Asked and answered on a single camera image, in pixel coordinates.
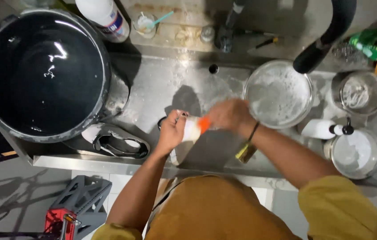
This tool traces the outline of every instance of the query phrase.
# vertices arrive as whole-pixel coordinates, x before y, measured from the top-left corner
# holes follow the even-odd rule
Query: black bucket
[[[70,139],[98,119],[111,67],[95,30],[59,10],[30,10],[0,29],[0,125],[33,142]]]

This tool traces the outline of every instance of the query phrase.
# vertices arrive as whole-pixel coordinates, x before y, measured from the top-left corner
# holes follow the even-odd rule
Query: mustard shirt
[[[350,180],[327,176],[298,193],[313,240],[377,239],[377,209]],[[92,240],[141,240],[135,229],[101,226]],[[263,207],[254,191],[217,176],[184,179],[154,215],[146,240],[295,240],[286,224]]]

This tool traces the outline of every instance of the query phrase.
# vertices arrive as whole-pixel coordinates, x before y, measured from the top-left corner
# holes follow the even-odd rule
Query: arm
[[[153,208],[165,161],[182,141],[185,124],[186,114],[178,110],[173,110],[162,122],[156,148],[122,189],[106,223],[143,231]]]
[[[256,124],[247,102],[240,99],[218,103],[211,109],[209,117],[215,126],[231,130],[246,139]],[[340,176],[331,162],[273,129],[260,125],[251,142],[296,188],[325,176]]]

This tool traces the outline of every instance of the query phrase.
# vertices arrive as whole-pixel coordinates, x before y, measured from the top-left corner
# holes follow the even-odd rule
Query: hand
[[[213,126],[245,135],[254,128],[256,120],[249,113],[248,102],[234,98],[215,104],[208,113]]]
[[[156,151],[166,155],[181,143],[187,116],[187,112],[172,110],[168,117],[162,121]]]

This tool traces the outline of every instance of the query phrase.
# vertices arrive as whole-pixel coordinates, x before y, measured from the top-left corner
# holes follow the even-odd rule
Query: teal straw
[[[174,11],[170,11],[169,13],[165,14],[163,17],[161,17],[161,18],[157,19],[156,21],[154,21],[153,23],[147,25],[147,28],[153,28],[154,25],[158,24],[160,21],[171,16],[172,14],[174,14]]]

